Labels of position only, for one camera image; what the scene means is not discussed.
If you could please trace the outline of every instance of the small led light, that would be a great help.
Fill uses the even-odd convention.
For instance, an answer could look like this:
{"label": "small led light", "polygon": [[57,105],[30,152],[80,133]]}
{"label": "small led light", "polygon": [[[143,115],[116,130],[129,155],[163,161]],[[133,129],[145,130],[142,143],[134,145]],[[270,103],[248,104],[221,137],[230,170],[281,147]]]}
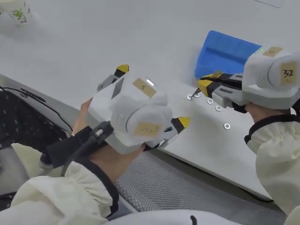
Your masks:
{"label": "small led light", "polygon": [[154,86],[154,83],[151,82],[151,80],[146,80],[151,86]]}

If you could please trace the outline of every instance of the masking tape label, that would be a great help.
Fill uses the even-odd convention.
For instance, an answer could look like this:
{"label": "masking tape label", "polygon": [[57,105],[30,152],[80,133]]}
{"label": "masking tape label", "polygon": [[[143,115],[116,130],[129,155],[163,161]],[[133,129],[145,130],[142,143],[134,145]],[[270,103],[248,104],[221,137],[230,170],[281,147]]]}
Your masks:
{"label": "masking tape label", "polygon": [[297,62],[282,63],[280,68],[281,85],[289,85],[297,81]]}
{"label": "masking tape label", "polygon": [[159,135],[163,125],[139,122],[135,127],[134,136],[156,137]]}
{"label": "masking tape label", "polygon": [[263,55],[269,56],[269,57],[275,57],[278,53],[280,53],[283,50],[283,48],[280,47],[271,47],[268,50],[265,51]]}
{"label": "masking tape label", "polygon": [[151,86],[145,81],[143,81],[141,78],[137,78],[132,84],[139,90],[141,90],[149,98],[152,98],[156,93],[156,90],[151,88]]}

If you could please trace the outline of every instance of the gray mesh panel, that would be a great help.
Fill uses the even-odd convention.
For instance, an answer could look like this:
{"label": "gray mesh panel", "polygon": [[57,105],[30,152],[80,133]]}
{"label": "gray mesh panel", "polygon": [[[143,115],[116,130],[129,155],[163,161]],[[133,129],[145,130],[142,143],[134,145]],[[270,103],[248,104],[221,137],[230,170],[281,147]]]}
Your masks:
{"label": "gray mesh panel", "polygon": [[282,225],[285,220],[271,203],[265,207],[212,187],[148,152],[133,162],[117,188],[138,211],[203,210],[243,225]]}

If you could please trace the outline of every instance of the patterned fabric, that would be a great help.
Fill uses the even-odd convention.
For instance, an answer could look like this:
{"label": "patterned fabric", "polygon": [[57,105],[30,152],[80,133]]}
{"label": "patterned fabric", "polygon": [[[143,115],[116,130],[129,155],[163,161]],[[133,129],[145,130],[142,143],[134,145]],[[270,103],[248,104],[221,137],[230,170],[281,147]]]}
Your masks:
{"label": "patterned fabric", "polygon": [[8,91],[0,91],[0,150],[12,143],[42,153],[48,145],[67,136],[44,115]]}

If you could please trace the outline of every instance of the white cup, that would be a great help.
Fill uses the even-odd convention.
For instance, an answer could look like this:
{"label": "white cup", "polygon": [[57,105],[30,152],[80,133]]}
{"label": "white cup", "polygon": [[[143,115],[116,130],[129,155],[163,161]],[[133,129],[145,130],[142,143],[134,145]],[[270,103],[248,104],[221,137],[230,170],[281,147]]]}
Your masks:
{"label": "white cup", "polygon": [[31,22],[32,14],[26,0],[0,0],[0,12],[7,12],[19,25]]}

